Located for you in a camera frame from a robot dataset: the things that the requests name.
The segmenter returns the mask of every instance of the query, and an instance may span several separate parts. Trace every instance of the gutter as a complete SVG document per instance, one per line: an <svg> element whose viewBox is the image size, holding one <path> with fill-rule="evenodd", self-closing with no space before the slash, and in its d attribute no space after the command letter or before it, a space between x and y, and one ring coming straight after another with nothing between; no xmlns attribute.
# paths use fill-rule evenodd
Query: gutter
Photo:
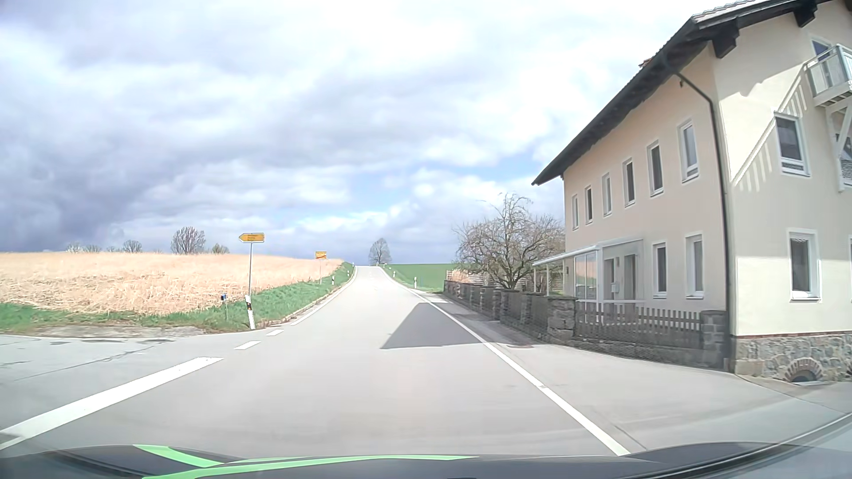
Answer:
<svg viewBox="0 0 852 479"><path fill-rule="evenodd" d="M689 81L689 78L684 77L680 71L676 70L669 64L669 59L667 58L666 53L663 53L661 60L665 68L669 70L671 74L680 78L682 82L689 85L690 88L695 90L696 93L707 100L707 105L710 107L710 121L713 126L713 143L716 147L716 166L719 173L719 193L722 200L722 249L723 255L725 256L725 309L728 312L726 314L728 318L728 334L725 335L725 351L723 351L722 357L724 358L724 361L728 362L728 364L723 365L723 368L732 372L734 370L734 352L732 347L733 341L731 338L734 331L732 327L734 325L734 305L731 297L731 254L728 241L728 190L725 188L725 167L724 161L722 160L722 139L719 135L719 128L716 120L716 104L704 91Z"/></svg>

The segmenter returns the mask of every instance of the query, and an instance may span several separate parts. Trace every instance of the asphalt road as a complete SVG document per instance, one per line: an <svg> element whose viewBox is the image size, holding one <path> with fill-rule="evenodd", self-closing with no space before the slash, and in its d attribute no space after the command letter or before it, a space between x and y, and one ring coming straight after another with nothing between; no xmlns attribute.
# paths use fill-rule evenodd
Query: asphalt road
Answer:
<svg viewBox="0 0 852 479"><path fill-rule="evenodd" d="M612 455L783 441L852 412L850 384L758 384L540 344L484 319L358 267L278 328L0 336L0 454L162 444L247 458Z"/></svg>

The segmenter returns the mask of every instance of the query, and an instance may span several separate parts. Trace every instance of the house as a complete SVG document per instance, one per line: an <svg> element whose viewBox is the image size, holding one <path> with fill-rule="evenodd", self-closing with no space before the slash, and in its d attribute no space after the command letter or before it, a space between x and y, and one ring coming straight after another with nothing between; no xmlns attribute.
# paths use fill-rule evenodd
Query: house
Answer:
<svg viewBox="0 0 852 479"><path fill-rule="evenodd" d="M852 361L852 0L693 15L541 171L564 182L565 294L727 312L728 369Z"/></svg>

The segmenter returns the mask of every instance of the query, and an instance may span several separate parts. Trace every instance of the wooden fence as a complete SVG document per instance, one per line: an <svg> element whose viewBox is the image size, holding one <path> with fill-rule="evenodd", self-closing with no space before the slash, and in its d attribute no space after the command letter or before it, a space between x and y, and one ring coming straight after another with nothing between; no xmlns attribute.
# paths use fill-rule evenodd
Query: wooden fence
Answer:
<svg viewBox="0 0 852 479"><path fill-rule="evenodd" d="M701 349L699 314L634 304L578 301L576 338L608 339L656 346Z"/></svg>

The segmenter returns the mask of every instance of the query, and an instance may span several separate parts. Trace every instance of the door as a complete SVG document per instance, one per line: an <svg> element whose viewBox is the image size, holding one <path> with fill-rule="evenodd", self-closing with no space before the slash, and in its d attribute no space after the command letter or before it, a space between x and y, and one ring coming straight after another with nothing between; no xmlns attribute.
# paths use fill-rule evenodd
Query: door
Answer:
<svg viewBox="0 0 852 479"><path fill-rule="evenodd" d="M615 299L613 283L615 282L615 258L603 261L603 298Z"/></svg>
<svg viewBox="0 0 852 479"><path fill-rule="evenodd" d="M636 255L625 256L625 299L636 299Z"/></svg>

